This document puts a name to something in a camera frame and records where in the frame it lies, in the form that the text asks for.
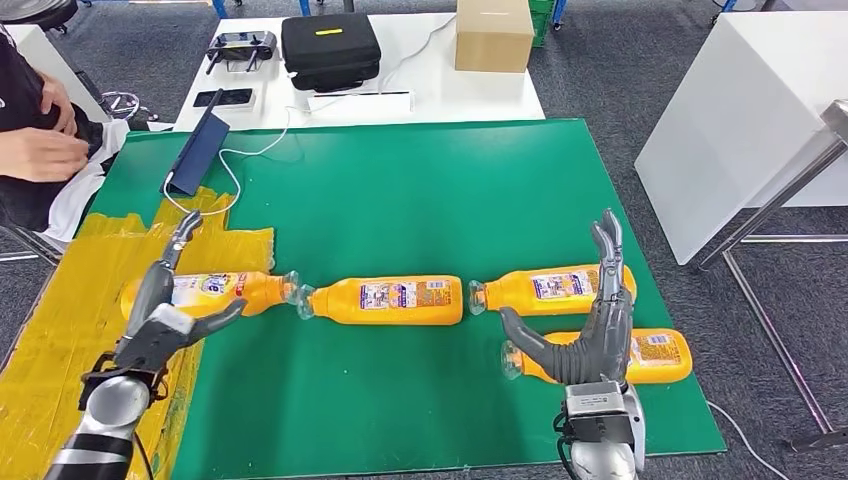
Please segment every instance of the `smartphone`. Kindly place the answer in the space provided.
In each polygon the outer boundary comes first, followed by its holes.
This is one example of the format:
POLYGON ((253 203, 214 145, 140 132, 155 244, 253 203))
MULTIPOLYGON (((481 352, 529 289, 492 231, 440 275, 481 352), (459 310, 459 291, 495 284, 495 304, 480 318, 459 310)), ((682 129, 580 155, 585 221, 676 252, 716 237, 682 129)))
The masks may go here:
MULTIPOLYGON (((212 101, 212 98, 215 96, 216 91, 210 90, 208 92, 200 92, 194 97, 194 106, 197 108, 206 108, 209 106, 209 103, 212 101)), ((236 107, 242 105, 252 105, 253 104, 253 89, 252 88, 239 88, 235 90, 224 90, 224 93, 221 94, 221 99, 218 101, 217 107, 236 107)))

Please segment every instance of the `green table surface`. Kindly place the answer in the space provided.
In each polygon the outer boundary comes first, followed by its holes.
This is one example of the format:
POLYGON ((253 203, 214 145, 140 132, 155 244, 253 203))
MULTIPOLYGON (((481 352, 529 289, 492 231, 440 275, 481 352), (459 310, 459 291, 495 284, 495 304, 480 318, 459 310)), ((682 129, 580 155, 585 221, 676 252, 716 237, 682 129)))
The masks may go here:
MULTIPOLYGON (((278 132, 232 133, 258 150, 278 132)), ((93 211, 145 222, 187 134, 132 136, 93 211)), ((263 157, 230 162, 244 186, 231 229, 274 227, 275 273, 326 286, 347 277, 453 274, 590 263, 590 223, 611 207, 639 295, 635 327, 671 319, 582 120, 291 130, 263 157)), ((214 164, 204 182, 233 191, 214 164)), ((528 318, 541 333, 585 315, 528 318)), ((450 327, 344 326, 292 306, 206 341, 173 478, 253 478, 559 461, 563 391, 507 380, 499 317, 450 327)), ((639 386, 651 455, 725 444, 694 374, 639 386)))

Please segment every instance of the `black case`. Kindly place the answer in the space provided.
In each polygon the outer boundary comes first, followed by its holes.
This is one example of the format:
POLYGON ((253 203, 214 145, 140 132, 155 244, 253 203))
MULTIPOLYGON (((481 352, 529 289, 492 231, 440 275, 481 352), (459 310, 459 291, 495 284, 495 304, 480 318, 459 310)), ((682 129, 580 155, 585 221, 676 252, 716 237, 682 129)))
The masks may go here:
POLYGON ((355 88, 380 73, 382 52, 365 14, 287 18, 281 47, 298 90, 355 88))

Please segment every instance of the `gray carpet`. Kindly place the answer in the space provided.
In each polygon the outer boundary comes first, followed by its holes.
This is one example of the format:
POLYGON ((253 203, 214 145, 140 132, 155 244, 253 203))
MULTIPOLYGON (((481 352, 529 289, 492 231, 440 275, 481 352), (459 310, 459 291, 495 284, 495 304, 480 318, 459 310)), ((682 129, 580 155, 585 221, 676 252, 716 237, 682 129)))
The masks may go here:
MULTIPOLYGON (((340 0, 327 2, 325 12, 341 11, 340 0)), ((231 15, 299 14, 292 0, 245 3, 228 5, 231 15)), ((454 3, 362 0, 357 7, 367 13, 409 13, 452 11, 454 3)), ((313 13, 320 11, 313 5, 313 13)), ((753 447, 789 478, 848 478, 848 447, 808 454, 786 449, 785 439, 816 431, 800 396, 727 268, 719 263, 709 273, 695 274, 674 262, 633 169, 715 13, 709 0, 571 0, 562 30, 550 32, 545 48, 531 57, 533 81, 548 117, 587 119, 668 310, 693 349, 707 398, 730 412, 753 447)), ((216 22, 205 6, 97 3, 81 8, 59 41, 101 88, 135 91, 163 119, 173 120, 216 22)), ((844 209, 787 209, 766 230, 844 232, 846 219, 844 209)), ((0 243, 2 251, 8 247, 0 243)), ((744 246, 736 253, 835 424, 848 424, 846 253, 845 246, 744 246)), ((38 263, 0 265, 0 350, 10 345, 44 275, 38 263)), ((751 458, 727 421, 718 423, 728 453, 652 458, 642 478, 776 478, 751 458)), ((562 479, 565 474, 559 466, 534 466, 380 478, 407 477, 562 479)))

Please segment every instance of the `robotic arm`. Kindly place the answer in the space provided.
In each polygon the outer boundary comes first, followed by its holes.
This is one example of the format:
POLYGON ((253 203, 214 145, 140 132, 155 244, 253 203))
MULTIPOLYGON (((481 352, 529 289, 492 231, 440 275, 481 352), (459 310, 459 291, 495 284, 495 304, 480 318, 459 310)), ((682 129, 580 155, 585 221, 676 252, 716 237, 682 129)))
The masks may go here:
POLYGON ((170 304, 174 268, 180 253, 202 223, 200 213, 189 213, 174 231, 162 258, 150 266, 133 304, 127 330, 114 352, 106 352, 83 375, 79 408, 82 420, 53 459, 47 480, 123 480, 132 460, 132 439, 144 411, 162 400, 159 387, 168 373, 168 360, 235 321, 245 301, 197 319, 170 304), (104 369, 106 362, 114 366, 104 369))
POLYGON ((599 291, 574 343, 548 342, 509 307, 500 309, 501 321, 511 342, 507 348, 523 351, 565 385, 554 431, 560 434, 557 447, 569 475, 635 480, 645 463, 645 419, 636 389, 625 380, 633 300, 621 283, 621 224, 607 209, 591 233, 601 257, 599 291))

